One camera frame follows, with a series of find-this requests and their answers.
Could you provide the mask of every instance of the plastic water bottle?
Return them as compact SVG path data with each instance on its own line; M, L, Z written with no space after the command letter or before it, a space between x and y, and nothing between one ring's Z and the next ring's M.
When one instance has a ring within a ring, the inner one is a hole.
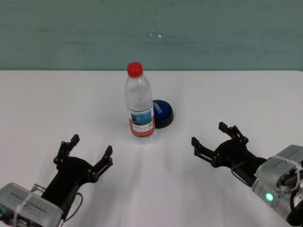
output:
M128 78L125 85L125 103L133 135L149 138L155 131L152 91L143 67L139 62L127 66Z

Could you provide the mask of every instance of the zip tie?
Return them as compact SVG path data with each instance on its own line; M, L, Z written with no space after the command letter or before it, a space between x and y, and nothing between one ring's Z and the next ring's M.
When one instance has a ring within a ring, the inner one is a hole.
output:
M288 158L280 157L280 156L277 156L277 155L274 155L273 157L281 159L281 160L284 160L284 161L289 162L289 163L292 163L292 164L294 164L296 166L296 170L297 170L297 183L295 185L295 188L293 188L291 191L297 189L298 186L300 185L300 170L302 169L302 167L299 165L299 163L297 163L297 162L295 162L293 160L290 160Z
M30 199L30 197L33 196L33 194L34 194L34 192L31 192L30 194L28 194L28 196L25 198L25 200L16 206L14 220L13 220L13 227L17 227L18 213L23 209L24 205L27 203L27 201Z

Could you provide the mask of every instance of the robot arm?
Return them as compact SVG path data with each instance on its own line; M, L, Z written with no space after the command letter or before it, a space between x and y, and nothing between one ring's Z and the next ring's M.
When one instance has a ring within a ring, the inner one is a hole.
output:
M215 168L230 168L235 177L251 187L290 225L303 225L303 147L291 145L266 160L247 150L248 139L236 126L228 127L221 122L219 129L228 134L231 140L211 151L193 137L195 156Z
M32 192L10 183L0 189L0 220L17 227L61 227L74 202L79 188L85 183L95 183L112 166L112 147L108 146L101 160L92 166L83 159L70 157L79 142L74 135L70 142L62 142L54 159L58 173L43 188L34 185ZM38 196L33 191L43 194Z

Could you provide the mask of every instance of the white cable tie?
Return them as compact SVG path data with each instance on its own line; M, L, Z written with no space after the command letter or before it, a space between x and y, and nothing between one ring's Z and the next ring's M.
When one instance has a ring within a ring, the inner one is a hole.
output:
M30 197L33 196L33 194L34 194L34 192L31 192L30 194L28 194L28 196L25 198L25 200L16 206L14 219L13 219L13 227L17 227L18 213L23 209L24 205L27 203L27 201L30 199Z

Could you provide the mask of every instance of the green led light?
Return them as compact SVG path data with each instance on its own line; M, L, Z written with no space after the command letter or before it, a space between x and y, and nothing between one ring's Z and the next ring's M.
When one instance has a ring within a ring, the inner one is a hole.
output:
M266 193L265 198L270 202L274 200L274 196L271 193Z

